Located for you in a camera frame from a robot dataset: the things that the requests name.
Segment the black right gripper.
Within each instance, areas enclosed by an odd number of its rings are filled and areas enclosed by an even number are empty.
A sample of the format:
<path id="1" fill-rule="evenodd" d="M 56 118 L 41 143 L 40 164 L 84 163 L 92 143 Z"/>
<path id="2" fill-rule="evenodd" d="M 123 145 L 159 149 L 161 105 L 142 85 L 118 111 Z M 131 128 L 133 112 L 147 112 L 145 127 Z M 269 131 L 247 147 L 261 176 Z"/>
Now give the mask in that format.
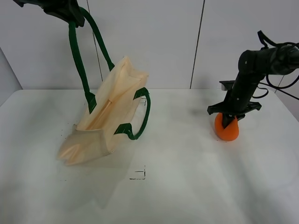
<path id="1" fill-rule="evenodd" d="M 237 77 L 234 81 L 233 88 L 226 91 L 224 100 L 207 108 L 207 112 L 210 115 L 213 113 L 222 113 L 222 127 L 224 129 L 236 117 L 241 118 L 252 110 L 259 111 L 261 109 L 260 103 L 251 102 L 251 98 L 259 82 L 246 77 Z"/>

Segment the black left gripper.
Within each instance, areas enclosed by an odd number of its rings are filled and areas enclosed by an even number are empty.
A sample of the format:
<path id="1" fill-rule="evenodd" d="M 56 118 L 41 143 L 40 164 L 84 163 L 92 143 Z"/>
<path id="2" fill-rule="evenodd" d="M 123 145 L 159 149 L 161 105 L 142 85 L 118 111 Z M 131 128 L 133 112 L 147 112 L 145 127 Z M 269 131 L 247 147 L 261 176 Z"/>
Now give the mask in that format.
<path id="1" fill-rule="evenodd" d="M 83 27 L 85 18 L 76 0 L 47 0 L 42 6 L 44 12 L 67 23 L 74 22 L 76 27 Z"/>

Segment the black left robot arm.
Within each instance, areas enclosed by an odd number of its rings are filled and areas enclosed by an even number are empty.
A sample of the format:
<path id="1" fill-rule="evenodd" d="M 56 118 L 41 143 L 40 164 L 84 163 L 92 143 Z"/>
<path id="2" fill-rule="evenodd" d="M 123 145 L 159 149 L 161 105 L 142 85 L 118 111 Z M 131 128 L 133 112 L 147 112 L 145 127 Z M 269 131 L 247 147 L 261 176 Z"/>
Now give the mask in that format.
<path id="1" fill-rule="evenodd" d="M 85 18 L 76 0 L 14 0 L 20 7 L 25 4 L 37 5 L 43 11 L 67 23 L 74 22 L 76 27 L 83 27 Z"/>

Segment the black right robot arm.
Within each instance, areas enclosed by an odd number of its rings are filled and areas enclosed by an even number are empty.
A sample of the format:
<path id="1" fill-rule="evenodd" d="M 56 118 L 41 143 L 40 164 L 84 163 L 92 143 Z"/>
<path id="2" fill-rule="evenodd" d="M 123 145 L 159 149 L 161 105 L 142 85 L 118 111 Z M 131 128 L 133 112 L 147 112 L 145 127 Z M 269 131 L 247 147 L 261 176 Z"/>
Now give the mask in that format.
<path id="1" fill-rule="evenodd" d="M 226 128 L 234 119 L 241 120 L 261 104 L 251 102 L 259 83 L 267 75 L 289 75 L 299 68 L 299 49 L 285 45 L 261 50 L 246 50 L 238 61 L 235 80 L 221 81 L 224 101 L 208 107 L 208 114 L 221 113 L 221 125 Z"/>

